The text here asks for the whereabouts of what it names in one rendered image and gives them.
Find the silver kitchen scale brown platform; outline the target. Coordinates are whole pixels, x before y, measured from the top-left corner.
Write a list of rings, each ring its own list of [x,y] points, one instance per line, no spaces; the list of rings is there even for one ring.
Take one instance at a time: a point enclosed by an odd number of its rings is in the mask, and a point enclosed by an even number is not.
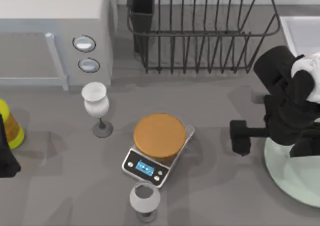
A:
[[[194,126],[168,113],[144,116],[134,127],[133,145],[121,165],[123,172],[161,188],[195,130]]]

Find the pale green round plate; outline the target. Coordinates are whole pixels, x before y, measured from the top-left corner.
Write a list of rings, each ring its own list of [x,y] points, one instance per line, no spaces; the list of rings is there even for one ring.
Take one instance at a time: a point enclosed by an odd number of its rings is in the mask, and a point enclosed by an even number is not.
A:
[[[264,163],[276,186],[294,200],[320,208],[320,155],[291,157],[293,148],[267,138]]]

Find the small round microwave knob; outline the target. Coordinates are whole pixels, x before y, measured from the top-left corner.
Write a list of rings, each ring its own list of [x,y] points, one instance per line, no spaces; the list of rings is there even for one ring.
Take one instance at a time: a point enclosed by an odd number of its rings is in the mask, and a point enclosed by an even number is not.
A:
[[[85,73],[95,73],[100,69],[100,63],[94,58],[81,59],[77,65]]]

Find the white goblet cup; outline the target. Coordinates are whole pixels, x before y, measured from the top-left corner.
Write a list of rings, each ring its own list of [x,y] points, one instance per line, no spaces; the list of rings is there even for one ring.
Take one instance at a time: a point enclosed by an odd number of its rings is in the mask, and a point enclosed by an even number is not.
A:
[[[101,82],[90,82],[82,88],[81,95],[88,115],[98,119],[98,123],[92,128],[93,134],[98,138],[109,137],[113,132],[113,125],[103,120],[110,107],[106,86]]]

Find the grey wine glass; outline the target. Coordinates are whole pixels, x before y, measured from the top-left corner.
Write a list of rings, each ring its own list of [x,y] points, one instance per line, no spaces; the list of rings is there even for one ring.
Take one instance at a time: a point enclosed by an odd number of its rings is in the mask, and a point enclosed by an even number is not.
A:
[[[159,189],[149,181],[137,182],[129,194],[130,205],[142,223],[155,220],[160,201]]]

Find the pale microwave oven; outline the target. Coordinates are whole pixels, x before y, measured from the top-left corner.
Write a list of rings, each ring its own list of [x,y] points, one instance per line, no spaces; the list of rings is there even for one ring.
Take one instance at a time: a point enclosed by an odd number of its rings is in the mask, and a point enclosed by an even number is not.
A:
[[[0,86],[62,86],[46,33],[54,34],[68,88],[94,81],[110,85],[117,23],[116,0],[0,0]],[[93,51],[73,47],[81,35],[95,40]],[[78,61],[85,58],[96,59],[100,69],[83,72]]]

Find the white sink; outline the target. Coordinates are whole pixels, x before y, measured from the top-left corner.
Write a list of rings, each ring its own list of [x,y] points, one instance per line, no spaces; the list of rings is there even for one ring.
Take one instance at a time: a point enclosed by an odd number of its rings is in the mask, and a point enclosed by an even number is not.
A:
[[[280,17],[289,50],[295,55],[320,52],[320,16]]]

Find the large round microwave knob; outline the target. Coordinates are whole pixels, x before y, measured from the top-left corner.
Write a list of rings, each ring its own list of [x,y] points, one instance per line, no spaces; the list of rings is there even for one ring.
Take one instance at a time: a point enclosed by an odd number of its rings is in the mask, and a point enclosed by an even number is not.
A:
[[[88,35],[81,35],[72,39],[73,47],[83,53],[88,53],[93,51],[97,44],[95,40]]]

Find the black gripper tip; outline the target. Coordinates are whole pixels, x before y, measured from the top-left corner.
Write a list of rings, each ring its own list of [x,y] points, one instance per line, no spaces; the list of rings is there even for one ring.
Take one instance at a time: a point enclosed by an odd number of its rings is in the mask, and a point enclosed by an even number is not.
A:
[[[0,178],[13,178],[20,171],[21,165],[9,147],[4,121],[0,114]]]

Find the black utensil holder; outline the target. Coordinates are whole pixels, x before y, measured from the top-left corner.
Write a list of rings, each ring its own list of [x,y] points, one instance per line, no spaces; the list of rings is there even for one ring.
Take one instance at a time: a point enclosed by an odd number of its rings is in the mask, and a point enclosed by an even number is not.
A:
[[[148,34],[152,27],[155,0],[127,0],[128,17],[132,25],[134,51],[145,54]]]

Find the yellow bottle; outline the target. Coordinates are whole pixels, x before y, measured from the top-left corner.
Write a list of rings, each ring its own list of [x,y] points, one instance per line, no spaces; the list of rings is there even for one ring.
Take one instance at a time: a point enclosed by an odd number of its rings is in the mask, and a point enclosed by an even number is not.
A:
[[[25,139],[24,130],[14,118],[7,102],[2,98],[0,98],[0,114],[4,122],[8,145],[10,149],[16,149]]]

